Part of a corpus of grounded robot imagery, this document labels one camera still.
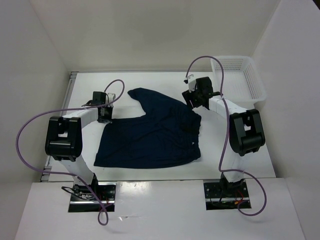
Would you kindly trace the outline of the navy blue shorts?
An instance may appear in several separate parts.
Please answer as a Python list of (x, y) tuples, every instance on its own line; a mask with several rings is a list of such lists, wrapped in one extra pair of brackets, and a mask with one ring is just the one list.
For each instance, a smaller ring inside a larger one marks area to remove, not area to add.
[(140, 117), (113, 119), (102, 132), (94, 166), (161, 169), (189, 164), (201, 157), (201, 116), (177, 99), (135, 88), (128, 95), (140, 103)]

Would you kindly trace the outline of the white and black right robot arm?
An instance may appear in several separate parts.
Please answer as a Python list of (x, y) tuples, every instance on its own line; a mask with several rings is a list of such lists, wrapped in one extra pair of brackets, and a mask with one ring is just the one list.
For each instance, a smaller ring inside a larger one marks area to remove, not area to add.
[(182, 93), (191, 109), (204, 107), (226, 120), (226, 137), (218, 164), (221, 172), (219, 191), (230, 197), (244, 182), (245, 155), (256, 153), (266, 142), (261, 116), (256, 109), (243, 108), (214, 91), (209, 77), (184, 79), (188, 90)]

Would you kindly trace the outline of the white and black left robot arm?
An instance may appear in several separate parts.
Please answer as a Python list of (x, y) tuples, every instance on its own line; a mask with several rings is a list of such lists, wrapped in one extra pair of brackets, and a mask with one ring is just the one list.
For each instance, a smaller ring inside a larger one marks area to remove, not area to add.
[(74, 181), (69, 192), (77, 198), (94, 200), (101, 194), (97, 176), (82, 156), (82, 129), (92, 122), (111, 123), (115, 99), (114, 93), (95, 91), (79, 110), (49, 119), (45, 153), (66, 168)]

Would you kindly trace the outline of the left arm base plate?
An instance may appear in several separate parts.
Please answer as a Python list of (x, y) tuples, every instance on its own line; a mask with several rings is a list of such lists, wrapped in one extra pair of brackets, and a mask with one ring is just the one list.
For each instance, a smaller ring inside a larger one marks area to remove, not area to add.
[[(102, 208), (93, 194), (86, 188), (78, 186), (66, 187), (62, 189), (70, 194), (69, 213), (98, 213)], [(116, 184), (102, 184), (96, 188), (96, 195), (106, 207), (108, 212), (115, 211)]]

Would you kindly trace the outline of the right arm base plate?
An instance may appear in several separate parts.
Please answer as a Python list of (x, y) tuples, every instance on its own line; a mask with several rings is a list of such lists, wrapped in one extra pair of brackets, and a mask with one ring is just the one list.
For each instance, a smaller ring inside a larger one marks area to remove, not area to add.
[(221, 179), (203, 183), (206, 210), (251, 209), (250, 197), (246, 182), (236, 186), (223, 186)]

